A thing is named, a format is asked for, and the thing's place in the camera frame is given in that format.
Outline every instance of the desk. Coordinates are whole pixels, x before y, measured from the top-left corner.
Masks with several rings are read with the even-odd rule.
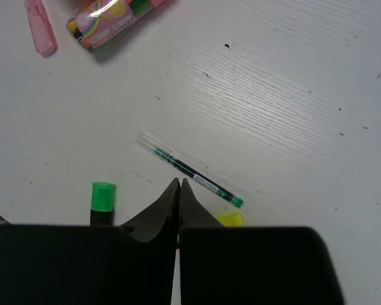
[[[0,1],[4,218],[88,224],[96,180],[133,217],[182,177],[145,131],[232,185],[247,224],[315,228],[347,303],[381,304],[381,0],[176,0],[98,60],[65,29],[72,3],[46,1],[60,48],[43,59],[23,1]]]

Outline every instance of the pencil case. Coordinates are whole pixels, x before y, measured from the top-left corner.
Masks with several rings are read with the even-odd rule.
[[[67,30],[86,51],[96,53],[116,42],[137,20],[165,0],[92,0],[77,9]]]

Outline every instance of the black object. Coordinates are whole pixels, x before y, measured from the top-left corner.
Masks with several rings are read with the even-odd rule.
[[[77,41],[82,41],[84,39],[84,37],[83,37],[83,35],[79,29],[75,30],[75,32],[73,33],[73,36]]]
[[[343,304],[319,235],[223,227],[184,179],[119,227],[0,226],[0,304]]]
[[[114,219],[114,211],[99,212],[90,210],[90,226],[112,226]]]
[[[229,192],[228,190],[226,190],[224,187],[218,185],[216,182],[210,180],[205,175],[202,175],[197,170],[193,169],[189,165],[186,165],[184,162],[182,162],[178,159],[176,159],[174,162],[172,162],[172,165],[175,168],[177,168],[178,170],[180,170],[182,173],[184,173],[186,176],[196,180],[197,183],[202,184],[204,187],[206,187],[210,191],[213,191],[215,194],[221,196],[223,199],[225,199],[228,202],[231,202],[234,205],[233,200],[237,197],[234,194],[232,194],[231,192]],[[206,182],[211,184],[211,186],[210,187],[206,186]]]

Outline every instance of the cylindrical container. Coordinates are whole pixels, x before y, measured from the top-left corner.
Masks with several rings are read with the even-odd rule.
[[[146,13],[165,0],[92,0],[67,22],[67,29],[80,46],[95,53],[118,40]]]
[[[91,190],[90,226],[113,226],[116,186],[94,182]]]

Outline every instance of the pen label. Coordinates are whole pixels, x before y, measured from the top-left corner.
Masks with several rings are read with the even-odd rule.
[[[212,184],[211,182],[207,181],[206,179],[202,178],[199,175],[194,175],[193,180],[195,180],[197,183],[202,184],[205,188],[209,189],[210,191],[217,194],[218,187]]]

